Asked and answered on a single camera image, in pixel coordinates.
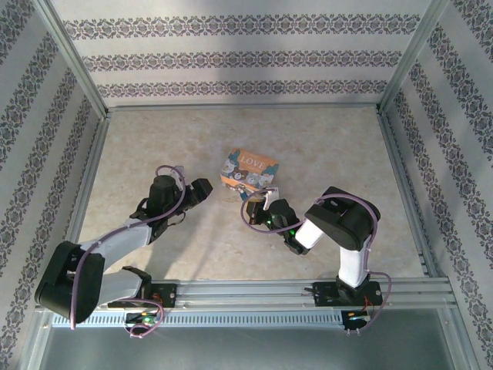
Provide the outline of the orange LOVE printed box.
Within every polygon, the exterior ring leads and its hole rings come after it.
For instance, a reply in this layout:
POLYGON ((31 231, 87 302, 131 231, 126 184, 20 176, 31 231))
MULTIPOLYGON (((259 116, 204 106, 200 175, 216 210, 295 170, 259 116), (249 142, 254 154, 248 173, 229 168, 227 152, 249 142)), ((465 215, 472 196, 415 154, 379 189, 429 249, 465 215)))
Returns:
POLYGON ((279 163, 267 156, 234 148, 220 171, 222 183, 231 188, 257 191, 272 185, 279 163))

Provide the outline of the small circuit board green light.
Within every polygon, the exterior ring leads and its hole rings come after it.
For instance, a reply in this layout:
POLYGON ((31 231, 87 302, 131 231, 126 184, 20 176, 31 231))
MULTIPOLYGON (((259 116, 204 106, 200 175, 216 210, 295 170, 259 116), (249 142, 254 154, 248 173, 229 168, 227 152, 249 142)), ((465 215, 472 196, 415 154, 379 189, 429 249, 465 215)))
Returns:
POLYGON ((345 330, 362 329, 371 320, 366 311, 342 311, 341 315, 345 330))
POLYGON ((160 314, 154 312, 129 313, 126 315, 126 325, 146 325, 152 326, 160 319, 160 314))

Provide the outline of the grey metal sheet panel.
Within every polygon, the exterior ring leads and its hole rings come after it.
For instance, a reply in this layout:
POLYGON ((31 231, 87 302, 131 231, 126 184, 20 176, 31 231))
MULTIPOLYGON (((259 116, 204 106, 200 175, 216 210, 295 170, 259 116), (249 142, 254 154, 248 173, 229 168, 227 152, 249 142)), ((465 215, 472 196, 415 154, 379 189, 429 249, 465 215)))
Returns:
POLYGON ((477 370, 454 324, 434 309, 387 310, 368 330, 57 328, 48 318, 22 370, 477 370))

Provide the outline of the aluminium side rail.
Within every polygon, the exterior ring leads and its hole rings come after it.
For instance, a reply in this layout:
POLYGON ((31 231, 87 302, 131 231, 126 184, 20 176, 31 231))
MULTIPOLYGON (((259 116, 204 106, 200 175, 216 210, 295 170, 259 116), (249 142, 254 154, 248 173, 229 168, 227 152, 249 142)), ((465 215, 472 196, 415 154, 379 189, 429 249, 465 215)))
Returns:
POLYGON ((95 132, 83 176, 79 182, 77 198, 73 204, 69 224, 65 229, 65 241, 75 243, 79 240, 111 118, 112 113, 108 112, 106 116, 100 120, 99 126, 95 132))
POLYGON ((413 191, 407 181, 406 168, 401 160, 400 152, 392 135, 389 122, 379 111, 376 114, 424 275, 429 278, 442 278, 444 277, 444 273, 438 267, 430 249, 425 227, 421 222, 416 203, 414 202, 413 191))

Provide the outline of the long aluminium base rail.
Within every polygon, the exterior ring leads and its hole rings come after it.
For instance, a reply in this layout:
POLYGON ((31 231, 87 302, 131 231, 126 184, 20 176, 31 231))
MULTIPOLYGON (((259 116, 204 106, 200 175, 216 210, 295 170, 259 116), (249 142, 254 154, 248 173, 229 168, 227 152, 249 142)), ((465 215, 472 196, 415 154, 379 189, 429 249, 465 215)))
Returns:
MULTIPOLYGON (((146 284, 177 284, 174 308, 205 309, 208 307, 267 308, 267 307, 316 307, 314 296, 307 289, 319 281, 151 281, 145 280, 139 288, 124 289, 114 280, 115 274, 103 278, 99 291, 81 288, 79 303, 89 312, 120 298, 135 297, 146 284)), ((449 280, 440 278, 398 278, 376 281, 381 286, 382 304, 403 308, 439 308, 456 306, 456 299, 449 280)), ((378 307, 367 303, 366 308, 378 307)))

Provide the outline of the aluminium rear rail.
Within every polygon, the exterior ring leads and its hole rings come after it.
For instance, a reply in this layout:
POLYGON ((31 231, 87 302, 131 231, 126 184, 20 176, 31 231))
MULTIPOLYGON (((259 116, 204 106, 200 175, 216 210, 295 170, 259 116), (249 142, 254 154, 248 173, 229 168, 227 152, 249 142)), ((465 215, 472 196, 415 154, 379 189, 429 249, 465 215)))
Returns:
POLYGON ((128 105, 108 108, 108 113, 175 110, 217 110, 217 109, 325 109, 325 108, 377 108, 376 103, 213 103, 213 104, 172 104, 172 105, 128 105))

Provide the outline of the aluminium corner post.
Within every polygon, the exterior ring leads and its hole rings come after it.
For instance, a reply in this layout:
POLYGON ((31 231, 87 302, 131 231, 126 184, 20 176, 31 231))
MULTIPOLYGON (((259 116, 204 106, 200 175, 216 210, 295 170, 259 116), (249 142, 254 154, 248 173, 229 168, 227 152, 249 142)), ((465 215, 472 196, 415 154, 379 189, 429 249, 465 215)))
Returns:
POLYGON ((62 20, 50 0, 32 0, 37 13, 45 23, 46 28, 57 43, 68 67, 73 71, 85 95, 88 97, 99 118, 106 118, 108 109, 96 84, 93 82, 82 57, 70 39, 62 20))
POLYGON ((402 83, 406 79, 406 76, 418 57, 420 51, 424 47, 428 37, 437 24, 441 14, 448 5, 450 0, 431 0, 430 4, 423 14, 415 33, 413 34, 407 48, 404 50, 401 61, 397 64, 397 68, 394 71, 387 87, 384 91, 380 102, 377 104, 377 112, 383 114, 388 110, 389 105, 392 103, 394 97, 397 95, 402 83))

